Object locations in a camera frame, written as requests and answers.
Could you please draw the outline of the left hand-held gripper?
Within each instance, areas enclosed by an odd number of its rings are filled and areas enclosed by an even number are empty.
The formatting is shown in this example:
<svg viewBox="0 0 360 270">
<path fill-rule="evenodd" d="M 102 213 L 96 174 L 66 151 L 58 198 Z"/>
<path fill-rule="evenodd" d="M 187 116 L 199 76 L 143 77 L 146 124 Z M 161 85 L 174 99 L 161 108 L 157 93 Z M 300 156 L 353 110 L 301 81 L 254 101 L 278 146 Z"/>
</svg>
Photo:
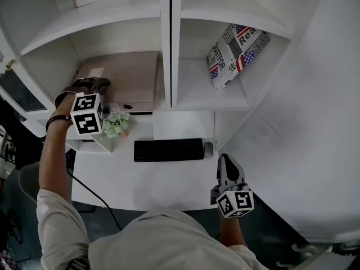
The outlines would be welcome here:
<svg viewBox="0 0 360 270">
<path fill-rule="evenodd" d="M 78 135 L 103 133 L 105 117 L 100 93 L 105 93 L 110 84 L 107 78 L 96 78 L 91 86 L 91 94 L 75 95 L 70 115 Z"/>
</svg>

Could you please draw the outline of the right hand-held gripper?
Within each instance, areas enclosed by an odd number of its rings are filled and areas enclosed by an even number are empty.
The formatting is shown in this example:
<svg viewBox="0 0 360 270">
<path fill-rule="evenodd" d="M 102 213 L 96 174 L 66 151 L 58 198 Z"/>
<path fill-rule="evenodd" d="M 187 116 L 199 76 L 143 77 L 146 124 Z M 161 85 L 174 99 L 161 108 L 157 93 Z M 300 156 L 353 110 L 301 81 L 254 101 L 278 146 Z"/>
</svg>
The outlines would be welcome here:
<svg viewBox="0 0 360 270">
<path fill-rule="evenodd" d="M 220 193 L 220 186 L 232 187 Z M 240 164 L 230 155 L 221 154 L 217 163 L 217 181 L 210 191 L 210 204 L 217 204 L 224 218 L 238 218 L 254 210 L 254 196 L 247 183 Z"/>
</svg>

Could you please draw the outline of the person's left hand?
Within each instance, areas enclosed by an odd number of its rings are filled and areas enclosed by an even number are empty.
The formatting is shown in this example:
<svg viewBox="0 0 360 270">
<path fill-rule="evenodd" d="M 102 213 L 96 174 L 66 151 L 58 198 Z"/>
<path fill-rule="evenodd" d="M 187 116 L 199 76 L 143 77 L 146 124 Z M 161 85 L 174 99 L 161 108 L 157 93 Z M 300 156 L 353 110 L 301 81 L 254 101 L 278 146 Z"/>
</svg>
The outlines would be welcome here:
<svg viewBox="0 0 360 270">
<path fill-rule="evenodd" d="M 66 87 L 63 91 L 57 95 L 54 100 L 55 108 L 58 108 L 60 103 L 68 94 L 84 93 L 85 95 L 90 94 L 93 82 L 88 79 L 78 79 L 72 86 Z"/>
</svg>

